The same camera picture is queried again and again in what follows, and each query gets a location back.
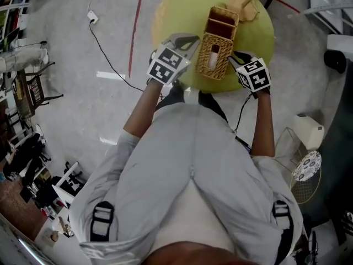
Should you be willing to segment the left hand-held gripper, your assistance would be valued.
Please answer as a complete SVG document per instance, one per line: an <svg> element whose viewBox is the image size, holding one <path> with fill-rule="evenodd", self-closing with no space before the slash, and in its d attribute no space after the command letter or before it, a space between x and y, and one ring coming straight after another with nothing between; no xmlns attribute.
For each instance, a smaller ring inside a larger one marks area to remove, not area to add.
<svg viewBox="0 0 353 265"><path fill-rule="evenodd" d="M167 86L191 64L200 45L200 38L190 33L175 33L152 52L147 75Z"/></svg>

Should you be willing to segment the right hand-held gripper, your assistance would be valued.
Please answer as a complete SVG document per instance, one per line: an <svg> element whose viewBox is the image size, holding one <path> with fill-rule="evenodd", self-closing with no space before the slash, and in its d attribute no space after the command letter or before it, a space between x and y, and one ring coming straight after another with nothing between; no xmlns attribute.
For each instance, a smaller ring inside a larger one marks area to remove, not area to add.
<svg viewBox="0 0 353 265"><path fill-rule="evenodd" d="M270 88L271 77L263 58L246 51L234 51L233 53L242 62L239 63L233 56L230 56L228 61L245 88L252 93Z"/></svg>

